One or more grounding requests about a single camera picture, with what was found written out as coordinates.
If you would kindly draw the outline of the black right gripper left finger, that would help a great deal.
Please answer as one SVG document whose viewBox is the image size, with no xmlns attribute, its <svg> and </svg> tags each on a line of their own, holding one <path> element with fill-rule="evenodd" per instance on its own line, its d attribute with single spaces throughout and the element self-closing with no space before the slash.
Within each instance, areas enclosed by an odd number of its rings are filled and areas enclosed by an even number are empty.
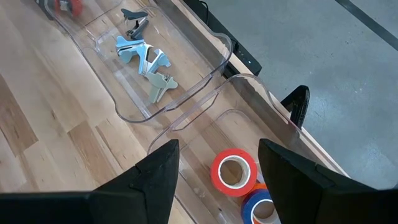
<svg viewBox="0 0 398 224">
<path fill-rule="evenodd" d="M 0 224 L 167 224 L 179 160 L 172 139 L 94 190 L 0 193 Z"/>
</svg>

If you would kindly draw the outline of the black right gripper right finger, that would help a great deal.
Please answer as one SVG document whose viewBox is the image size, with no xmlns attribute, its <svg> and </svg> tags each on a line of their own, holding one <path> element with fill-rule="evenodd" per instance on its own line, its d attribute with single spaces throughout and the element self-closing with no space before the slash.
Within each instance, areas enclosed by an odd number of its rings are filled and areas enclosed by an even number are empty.
<svg viewBox="0 0 398 224">
<path fill-rule="evenodd" d="M 398 189 L 374 189 L 269 139 L 257 156 L 282 224 L 398 224 Z"/>
</svg>

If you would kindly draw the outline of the orange tape roll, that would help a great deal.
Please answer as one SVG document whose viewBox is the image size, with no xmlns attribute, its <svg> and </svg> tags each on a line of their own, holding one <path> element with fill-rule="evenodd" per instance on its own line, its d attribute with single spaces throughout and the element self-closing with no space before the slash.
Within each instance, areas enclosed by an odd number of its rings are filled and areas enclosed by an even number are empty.
<svg viewBox="0 0 398 224">
<path fill-rule="evenodd" d="M 264 184 L 264 183 L 256 182 L 256 183 L 254 184 L 254 187 L 246 194 L 246 197 L 247 197 L 250 193 L 252 193 L 253 191 L 259 190 L 259 189 L 267 190 L 267 185 Z M 253 221 L 253 224 L 260 224 L 260 223 L 259 223 L 257 220 L 255 220 L 254 218 L 252 218 L 252 221 Z"/>
</svg>

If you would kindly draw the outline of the blue tape roll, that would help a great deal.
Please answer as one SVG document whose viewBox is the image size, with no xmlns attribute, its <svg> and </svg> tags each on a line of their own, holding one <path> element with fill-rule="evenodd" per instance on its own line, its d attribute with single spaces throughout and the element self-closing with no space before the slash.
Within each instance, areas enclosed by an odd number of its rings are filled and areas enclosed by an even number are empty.
<svg viewBox="0 0 398 224">
<path fill-rule="evenodd" d="M 274 204 L 269 191 L 266 189 L 253 190 L 245 197 L 241 205 L 241 217 L 244 224 L 273 224 L 278 219 L 275 208 L 267 218 L 255 216 L 255 208 L 262 202 Z"/>
</svg>

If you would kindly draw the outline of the red tape roll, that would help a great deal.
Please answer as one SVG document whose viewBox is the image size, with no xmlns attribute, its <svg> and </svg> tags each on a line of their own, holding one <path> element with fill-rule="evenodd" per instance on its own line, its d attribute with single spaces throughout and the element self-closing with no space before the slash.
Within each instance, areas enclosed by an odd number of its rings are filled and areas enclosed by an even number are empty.
<svg viewBox="0 0 398 224">
<path fill-rule="evenodd" d="M 227 161 L 237 162 L 243 172 L 240 181 L 234 185 L 227 184 L 221 178 L 221 166 Z M 211 180 L 215 188 L 220 192 L 228 196 L 240 197 L 247 194 L 254 187 L 257 180 L 257 165 L 248 152 L 238 148 L 226 149 L 213 159 Z"/>
</svg>

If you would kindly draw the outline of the grey green staple remover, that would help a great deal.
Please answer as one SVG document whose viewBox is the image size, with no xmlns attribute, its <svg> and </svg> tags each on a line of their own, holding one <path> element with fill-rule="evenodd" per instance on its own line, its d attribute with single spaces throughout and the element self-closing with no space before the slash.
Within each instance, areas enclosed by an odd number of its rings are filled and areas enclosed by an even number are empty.
<svg viewBox="0 0 398 224">
<path fill-rule="evenodd" d="M 152 85 L 149 94 L 151 103 L 158 103 L 167 90 L 176 89 L 178 87 L 178 83 L 170 75 L 165 76 L 161 73 L 148 72 L 145 77 Z"/>
</svg>

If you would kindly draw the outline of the black table clamp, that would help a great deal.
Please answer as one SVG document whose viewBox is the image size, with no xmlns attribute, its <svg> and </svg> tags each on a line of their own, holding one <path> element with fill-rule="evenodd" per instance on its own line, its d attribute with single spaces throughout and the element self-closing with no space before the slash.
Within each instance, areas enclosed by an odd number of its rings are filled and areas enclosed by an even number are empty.
<svg viewBox="0 0 398 224">
<path fill-rule="evenodd" d="M 287 95 L 280 103 L 290 113 L 290 120 L 302 128 L 310 101 L 310 90 L 306 85 L 300 85 Z"/>
</svg>

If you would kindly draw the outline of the clear plastic bin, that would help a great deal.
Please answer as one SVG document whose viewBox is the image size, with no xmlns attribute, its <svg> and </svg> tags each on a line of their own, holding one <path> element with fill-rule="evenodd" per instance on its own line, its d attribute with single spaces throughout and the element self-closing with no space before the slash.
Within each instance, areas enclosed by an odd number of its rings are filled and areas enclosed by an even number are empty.
<svg viewBox="0 0 398 224">
<path fill-rule="evenodd" d="M 93 22 L 97 15 L 89 4 L 88 0 L 81 0 L 83 3 L 83 11 L 77 17 L 70 16 L 67 12 L 56 12 L 54 8 L 54 0 L 33 0 L 36 5 L 44 12 L 50 19 L 59 22 L 65 26 L 83 27 Z"/>
<path fill-rule="evenodd" d="M 218 153 L 240 148 L 257 157 L 262 138 L 291 149 L 337 173 L 343 169 L 302 128 L 265 85 L 239 74 L 221 82 L 162 131 L 150 144 L 154 151 L 171 139 L 180 143 L 176 199 L 195 224 L 242 224 L 241 198 L 217 190 L 211 164 Z"/>
<path fill-rule="evenodd" d="M 231 56 L 231 41 L 211 30 L 193 15 L 182 0 L 88 0 L 96 19 L 83 27 L 59 24 L 93 69 L 114 101 L 117 114 L 130 123 L 145 123 L 174 111 L 223 73 Z M 142 36 L 149 49 L 147 61 L 156 58 L 155 49 L 168 57 L 171 66 L 156 73 L 170 75 L 178 83 L 158 103 L 149 100 L 152 85 L 140 75 L 139 56 L 124 63 L 116 51 L 116 37 L 127 35 L 121 9 L 148 13 L 149 24 Z"/>
</svg>

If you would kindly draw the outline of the black power strip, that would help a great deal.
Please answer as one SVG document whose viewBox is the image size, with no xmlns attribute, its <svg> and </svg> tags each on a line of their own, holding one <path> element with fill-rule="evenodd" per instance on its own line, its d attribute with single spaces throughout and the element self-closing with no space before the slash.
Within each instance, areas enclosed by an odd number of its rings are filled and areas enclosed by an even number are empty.
<svg viewBox="0 0 398 224">
<path fill-rule="evenodd" d="M 214 16 L 209 6 L 202 0 L 183 0 L 184 3 L 213 31 L 226 34 L 232 43 L 233 54 L 249 69 L 254 75 L 258 76 L 262 67 L 260 63 L 246 50 L 240 41 L 233 36 L 229 30 Z"/>
</svg>

